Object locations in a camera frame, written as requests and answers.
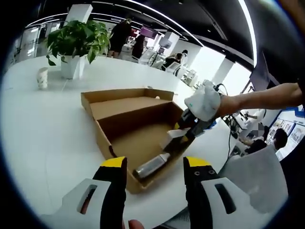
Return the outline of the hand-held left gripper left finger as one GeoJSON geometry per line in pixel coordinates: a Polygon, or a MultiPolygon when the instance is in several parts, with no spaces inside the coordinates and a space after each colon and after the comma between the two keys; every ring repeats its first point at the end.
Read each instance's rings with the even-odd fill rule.
{"type": "Polygon", "coordinates": [[[127,158],[101,163],[62,200],[63,229],[122,229],[126,201],[127,158]]]}

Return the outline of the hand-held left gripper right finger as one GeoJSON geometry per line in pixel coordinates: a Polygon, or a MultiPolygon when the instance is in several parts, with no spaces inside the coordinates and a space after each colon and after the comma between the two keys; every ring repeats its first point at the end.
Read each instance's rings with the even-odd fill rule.
{"type": "Polygon", "coordinates": [[[250,199],[238,186],[200,158],[184,157],[183,170],[192,229],[253,228],[250,199]]]}

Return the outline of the person's right hand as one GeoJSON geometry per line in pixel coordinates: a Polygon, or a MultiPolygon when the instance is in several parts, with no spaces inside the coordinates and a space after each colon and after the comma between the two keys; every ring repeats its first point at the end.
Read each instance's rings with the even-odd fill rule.
{"type": "Polygon", "coordinates": [[[215,114],[215,117],[223,117],[225,115],[232,115],[241,110],[241,96],[220,96],[220,106],[215,114]]]}

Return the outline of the person's left hand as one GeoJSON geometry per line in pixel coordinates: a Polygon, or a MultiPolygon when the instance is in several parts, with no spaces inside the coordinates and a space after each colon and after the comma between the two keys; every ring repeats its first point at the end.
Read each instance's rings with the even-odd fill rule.
{"type": "Polygon", "coordinates": [[[141,222],[131,219],[128,221],[129,229],[144,229],[144,226],[141,222]]]}

